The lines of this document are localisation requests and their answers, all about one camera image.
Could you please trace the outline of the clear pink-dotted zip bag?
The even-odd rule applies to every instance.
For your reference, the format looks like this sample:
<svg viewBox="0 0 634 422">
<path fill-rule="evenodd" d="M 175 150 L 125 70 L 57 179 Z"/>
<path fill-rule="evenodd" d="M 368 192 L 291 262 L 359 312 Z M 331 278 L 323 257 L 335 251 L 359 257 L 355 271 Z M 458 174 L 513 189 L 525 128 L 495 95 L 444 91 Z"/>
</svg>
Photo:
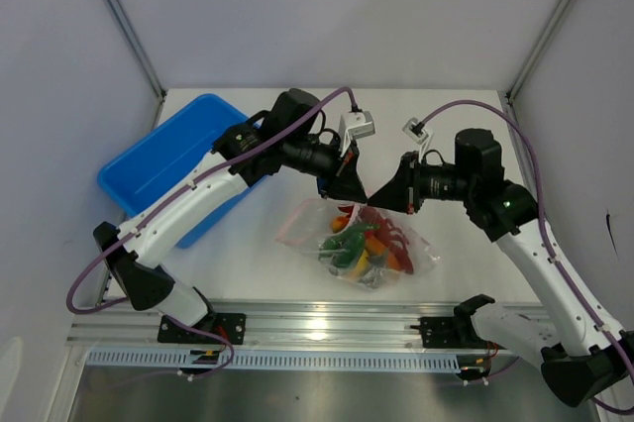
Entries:
<svg viewBox="0 0 634 422">
<path fill-rule="evenodd" d="M 402 217 L 366 204 L 307 199 L 275 240 L 350 285 L 377 291 L 418 280 L 441 262 Z"/>
</svg>

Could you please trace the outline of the toy steak slice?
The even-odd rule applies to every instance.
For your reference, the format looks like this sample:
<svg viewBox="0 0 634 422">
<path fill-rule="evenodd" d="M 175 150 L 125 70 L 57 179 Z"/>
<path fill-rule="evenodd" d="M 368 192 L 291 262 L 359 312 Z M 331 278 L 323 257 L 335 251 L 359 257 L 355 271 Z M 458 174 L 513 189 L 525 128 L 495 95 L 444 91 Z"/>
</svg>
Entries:
<svg viewBox="0 0 634 422">
<path fill-rule="evenodd" d="M 396 256 L 377 237 L 367 237 L 365 248 L 374 263 L 391 269 L 400 269 L 400 264 Z"/>
</svg>

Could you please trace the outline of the green toy cucumber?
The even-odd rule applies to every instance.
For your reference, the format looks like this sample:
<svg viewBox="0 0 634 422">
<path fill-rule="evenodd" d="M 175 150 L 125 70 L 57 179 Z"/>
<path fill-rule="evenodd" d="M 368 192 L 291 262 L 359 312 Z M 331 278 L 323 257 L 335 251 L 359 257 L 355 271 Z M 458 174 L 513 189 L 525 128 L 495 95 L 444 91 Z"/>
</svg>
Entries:
<svg viewBox="0 0 634 422">
<path fill-rule="evenodd" d="M 349 239 L 332 237 L 326 240 L 319 253 L 319 260 L 336 268 L 348 268 L 355 264 L 365 248 L 366 236 L 353 235 Z"/>
</svg>

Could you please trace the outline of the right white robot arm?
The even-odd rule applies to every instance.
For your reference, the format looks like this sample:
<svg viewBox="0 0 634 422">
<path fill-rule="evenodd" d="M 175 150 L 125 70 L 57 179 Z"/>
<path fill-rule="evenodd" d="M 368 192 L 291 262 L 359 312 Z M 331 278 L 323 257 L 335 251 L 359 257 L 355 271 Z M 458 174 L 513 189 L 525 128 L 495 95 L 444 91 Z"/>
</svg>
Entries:
<svg viewBox="0 0 634 422">
<path fill-rule="evenodd" d="M 633 334 L 581 281 L 538 203 L 504 177 L 502 148 L 489 130 L 455 137 L 455 160 L 429 164 L 416 152 L 401 157 L 395 176 L 372 195 L 372 207 L 413 214 L 425 200 L 463 203 L 470 220 L 520 270 L 546 310 L 552 330 L 513 313 L 487 295 L 454 309 L 452 332 L 464 346 L 493 342 L 538 369 L 556 397 L 577 407 L 633 371 Z"/>
</svg>

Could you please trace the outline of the yellow toy mango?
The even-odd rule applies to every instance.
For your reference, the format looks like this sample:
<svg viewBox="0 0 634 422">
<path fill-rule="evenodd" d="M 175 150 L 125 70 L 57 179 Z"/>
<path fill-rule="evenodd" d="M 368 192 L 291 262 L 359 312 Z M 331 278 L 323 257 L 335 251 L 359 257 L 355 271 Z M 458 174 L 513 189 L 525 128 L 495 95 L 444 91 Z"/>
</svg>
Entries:
<svg viewBox="0 0 634 422">
<path fill-rule="evenodd" d="M 357 281 L 370 270 L 369 253 L 363 250 L 357 262 L 347 271 L 345 278 L 350 281 Z"/>
</svg>

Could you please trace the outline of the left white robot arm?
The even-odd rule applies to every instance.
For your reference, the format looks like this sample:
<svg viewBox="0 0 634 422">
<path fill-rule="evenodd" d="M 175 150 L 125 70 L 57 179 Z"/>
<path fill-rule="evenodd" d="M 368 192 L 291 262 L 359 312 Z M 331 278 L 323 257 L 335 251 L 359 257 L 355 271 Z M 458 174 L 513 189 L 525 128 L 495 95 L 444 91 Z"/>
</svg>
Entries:
<svg viewBox="0 0 634 422">
<path fill-rule="evenodd" d="M 190 341 L 207 341 L 215 330 L 212 306 L 162 261 L 208 215 L 282 167 L 314 176 L 323 198 L 366 202 L 358 141 L 375 132 L 371 114 L 353 103 L 324 143 L 312 127 L 326 103 L 297 88 L 280 93 L 271 109 L 230 126 L 156 203 L 118 226 L 104 222 L 94 230 L 108 269 L 135 310 L 155 309 L 178 321 Z"/>
</svg>

